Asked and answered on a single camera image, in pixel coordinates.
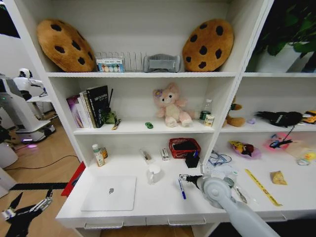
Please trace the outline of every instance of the drawer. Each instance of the drawer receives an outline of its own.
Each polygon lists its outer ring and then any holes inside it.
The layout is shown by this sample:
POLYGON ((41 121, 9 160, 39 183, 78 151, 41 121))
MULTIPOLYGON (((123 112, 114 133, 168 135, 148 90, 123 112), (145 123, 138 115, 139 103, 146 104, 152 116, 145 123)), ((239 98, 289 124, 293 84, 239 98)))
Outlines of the drawer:
POLYGON ((123 226, 144 226, 146 225, 145 217, 114 217, 95 219, 89 218, 83 223, 83 228, 86 230, 106 230, 120 229, 123 226))
POLYGON ((205 225, 207 223, 203 215, 172 215, 146 217, 146 225, 170 225, 191 226, 205 225))

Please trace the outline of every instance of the yellow tape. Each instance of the yellow tape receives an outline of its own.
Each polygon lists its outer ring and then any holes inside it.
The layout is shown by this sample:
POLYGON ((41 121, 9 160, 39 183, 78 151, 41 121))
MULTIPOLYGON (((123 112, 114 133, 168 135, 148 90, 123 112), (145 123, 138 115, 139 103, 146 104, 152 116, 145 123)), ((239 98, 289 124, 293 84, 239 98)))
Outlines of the yellow tape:
POLYGON ((250 176, 250 178, 258 185, 258 187, 265 193, 265 195, 270 199, 270 201, 275 205, 275 206, 282 206, 282 204, 279 204, 274 197, 269 194, 269 192, 263 187, 263 185, 257 180, 257 178, 248 170, 245 169, 246 173, 250 176))

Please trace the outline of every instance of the pen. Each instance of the pen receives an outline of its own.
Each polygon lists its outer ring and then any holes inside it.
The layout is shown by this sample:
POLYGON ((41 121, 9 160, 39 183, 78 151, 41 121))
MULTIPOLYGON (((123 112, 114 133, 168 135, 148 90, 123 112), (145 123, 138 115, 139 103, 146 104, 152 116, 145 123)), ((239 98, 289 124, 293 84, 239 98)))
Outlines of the pen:
POLYGON ((180 190, 182 192, 183 199, 187 199, 180 179, 179 179, 179 185, 180 185, 180 190))

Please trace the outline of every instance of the pink bunny plush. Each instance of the pink bunny plush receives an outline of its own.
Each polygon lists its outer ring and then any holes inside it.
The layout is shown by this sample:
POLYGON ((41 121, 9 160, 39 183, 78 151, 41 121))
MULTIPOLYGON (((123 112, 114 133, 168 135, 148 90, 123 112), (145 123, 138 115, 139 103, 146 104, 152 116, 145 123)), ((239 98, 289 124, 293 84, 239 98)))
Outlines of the pink bunny plush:
POLYGON ((159 107, 156 116, 158 118, 165 117, 165 123, 168 127, 175 127, 179 121, 184 127, 192 123, 190 115, 181 109, 181 107, 185 107, 187 100, 179 99, 179 95, 179 87, 174 82, 170 83, 164 90, 153 91, 154 102, 159 107))

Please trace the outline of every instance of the red basket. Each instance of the red basket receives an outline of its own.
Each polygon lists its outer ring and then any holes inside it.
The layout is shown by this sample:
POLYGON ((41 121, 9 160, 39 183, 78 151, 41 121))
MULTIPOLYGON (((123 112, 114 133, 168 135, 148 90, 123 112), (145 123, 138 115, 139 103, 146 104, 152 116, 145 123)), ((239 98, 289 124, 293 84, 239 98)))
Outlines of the red basket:
POLYGON ((193 138, 172 138, 169 141, 169 149, 172 153, 173 158, 175 159, 185 159, 187 157, 187 153, 192 153, 195 151, 198 151, 198 153, 201 152, 201 147, 193 138), (173 145, 178 145, 183 142, 191 141, 196 147, 196 150, 175 150, 173 148, 173 145))

